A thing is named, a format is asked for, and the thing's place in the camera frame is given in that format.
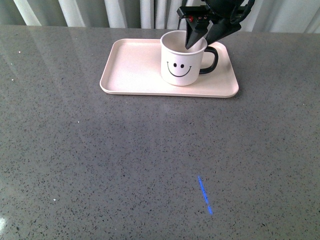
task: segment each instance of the black mug handle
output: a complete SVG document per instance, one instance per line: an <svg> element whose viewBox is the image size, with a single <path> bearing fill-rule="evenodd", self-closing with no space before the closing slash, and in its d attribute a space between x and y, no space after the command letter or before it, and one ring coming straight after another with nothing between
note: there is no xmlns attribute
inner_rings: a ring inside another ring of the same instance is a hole
<svg viewBox="0 0 320 240"><path fill-rule="evenodd" d="M219 56L218 56L217 50L214 47L207 46L206 49L204 50L204 52L213 53L214 54L214 62L212 63L212 65L210 67L201 68L199 74L211 73L213 70L215 70L215 68L216 68L216 66L218 64Z"/></svg>

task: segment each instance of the gray countertop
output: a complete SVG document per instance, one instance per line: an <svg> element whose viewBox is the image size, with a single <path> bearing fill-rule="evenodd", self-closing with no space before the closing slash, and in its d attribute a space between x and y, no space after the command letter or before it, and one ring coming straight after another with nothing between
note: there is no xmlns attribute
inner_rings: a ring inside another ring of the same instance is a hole
<svg viewBox="0 0 320 240"><path fill-rule="evenodd" d="M320 35L222 39L232 98L102 91L165 32L0 26L0 239L320 238Z"/></svg>

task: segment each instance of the tray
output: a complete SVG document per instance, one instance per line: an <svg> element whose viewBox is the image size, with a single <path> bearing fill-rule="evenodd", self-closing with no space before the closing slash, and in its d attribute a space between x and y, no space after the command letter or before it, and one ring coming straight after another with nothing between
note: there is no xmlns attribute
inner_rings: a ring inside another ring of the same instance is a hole
<svg viewBox="0 0 320 240"><path fill-rule="evenodd" d="M120 39L111 49L100 87L108 94L230 98L239 85L226 47L211 44L219 54L216 69L200 75L188 86L174 86L161 77L159 39ZM201 68L210 66L213 54L204 53Z"/></svg>

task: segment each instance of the white curtain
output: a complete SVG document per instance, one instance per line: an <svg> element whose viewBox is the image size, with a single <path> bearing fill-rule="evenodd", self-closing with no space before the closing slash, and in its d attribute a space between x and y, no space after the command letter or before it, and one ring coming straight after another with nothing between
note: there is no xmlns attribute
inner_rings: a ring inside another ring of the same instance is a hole
<svg viewBox="0 0 320 240"><path fill-rule="evenodd" d="M178 7L203 4L201 0L0 0L0 24L177 29ZM320 0L255 0L241 26L248 32L320 33ZM179 28L185 27L183 20Z"/></svg>

